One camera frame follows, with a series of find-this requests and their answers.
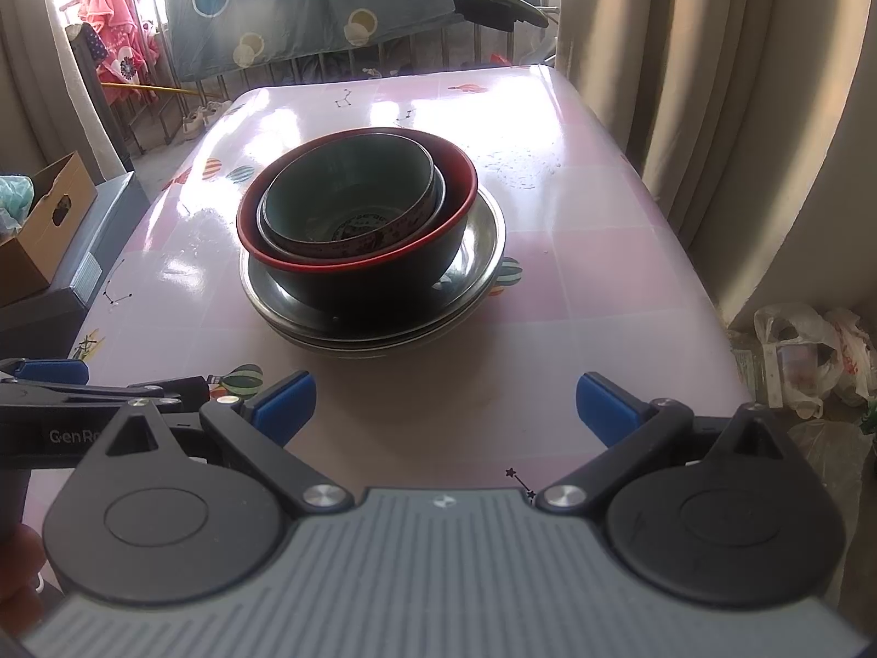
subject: bowl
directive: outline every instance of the bowl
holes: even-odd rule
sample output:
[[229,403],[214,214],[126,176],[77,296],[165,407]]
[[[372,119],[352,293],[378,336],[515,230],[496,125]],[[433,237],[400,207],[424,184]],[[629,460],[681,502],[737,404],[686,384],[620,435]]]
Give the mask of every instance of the bowl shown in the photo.
[[433,162],[402,135],[365,132],[293,158],[262,196],[272,241],[302,257],[338,259],[392,246],[435,210]]
[[446,204],[435,230],[390,252],[333,265],[300,264],[277,259],[256,224],[259,201],[275,176],[296,157],[326,139],[361,133],[339,131],[286,153],[253,179],[238,206],[238,237],[247,252],[266,265],[275,281],[300,302],[338,315],[374,314],[398,303],[410,303],[428,290],[453,262],[459,250],[466,214],[478,192],[472,161],[456,145],[431,133],[405,129],[368,129],[406,135],[422,144],[444,174]]
[[262,220],[261,215],[256,215],[256,225],[259,228],[259,234],[262,236],[265,244],[271,248],[271,254],[273,254],[277,259],[285,259],[288,262],[297,262],[300,265],[336,265],[341,262],[358,262],[363,259],[368,259],[369,257],[374,257],[376,254],[381,254],[382,252],[392,252],[393,250],[398,249],[399,247],[407,245],[409,242],[413,242],[419,236],[425,235],[430,230],[434,230],[436,226],[439,224],[440,217],[442,214],[442,208],[445,205],[446,199],[446,185],[445,178],[439,170],[438,166],[435,166],[435,170],[433,173],[433,185],[436,188],[436,204],[435,208],[432,210],[432,214],[427,219],[426,223],[419,230],[415,230],[414,233],[411,233],[405,239],[400,240],[393,245],[383,247],[380,250],[375,252],[367,252],[366,254],[358,255],[356,257],[339,257],[335,259],[319,259],[314,257],[302,257],[301,255],[293,254],[292,252],[287,252],[283,249],[278,243],[273,240],[271,230],[266,228],[264,221]]

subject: red bowl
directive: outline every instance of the red bowl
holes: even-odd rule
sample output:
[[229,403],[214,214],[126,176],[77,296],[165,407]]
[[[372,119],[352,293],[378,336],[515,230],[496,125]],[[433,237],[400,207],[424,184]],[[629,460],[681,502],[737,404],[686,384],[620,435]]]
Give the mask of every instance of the red bowl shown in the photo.
[[[290,161],[330,140],[378,131],[406,135],[431,154],[444,175],[447,196],[442,222],[431,232],[390,252],[333,265],[306,265],[278,259],[262,240],[256,225],[259,201],[272,180]],[[351,313],[422,293],[444,274],[459,250],[466,213],[478,194],[478,173],[472,161],[450,141],[424,131],[375,128],[339,131],[300,145],[270,164],[250,184],[238,207],[238,237],[253,258],[296,299],[319,309]]]

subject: silver tray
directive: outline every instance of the silver tray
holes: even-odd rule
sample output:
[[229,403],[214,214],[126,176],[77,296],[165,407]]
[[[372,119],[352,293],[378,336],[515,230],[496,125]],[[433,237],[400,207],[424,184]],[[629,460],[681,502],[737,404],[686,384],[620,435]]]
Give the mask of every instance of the silver tray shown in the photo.
[[345,319],[302,304],[246,251],[240,280],[250,303],[287,340],[341,356],[386,353],[449,331],[475,310],[497,278],[505,249],[505,221],[497,201],[480,188],[466,219],[459,252],[424,300],[380,320]]

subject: human hand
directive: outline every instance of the human hand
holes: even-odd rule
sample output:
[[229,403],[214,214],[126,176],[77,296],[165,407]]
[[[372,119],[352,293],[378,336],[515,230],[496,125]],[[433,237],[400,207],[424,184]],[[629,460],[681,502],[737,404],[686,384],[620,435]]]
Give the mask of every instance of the human hand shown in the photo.
[[0,627],[12,636],[21,635],[42,614],[31,582],[43,564],[43,542],[29,526],[19,525],[15,534],[0,544]]

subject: white sneaker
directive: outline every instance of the white sneaker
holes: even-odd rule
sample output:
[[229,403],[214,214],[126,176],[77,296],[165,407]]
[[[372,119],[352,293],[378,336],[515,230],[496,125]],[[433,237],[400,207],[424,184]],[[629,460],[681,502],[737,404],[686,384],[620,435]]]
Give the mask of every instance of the white sneaker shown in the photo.
[[209,101],[207,103],[207,111],[204,113],[204,125],[210,128],[230,108],[230,101]]
[[204,132],[204,108],[199,106],[183,119],[183,140],[194,141]]

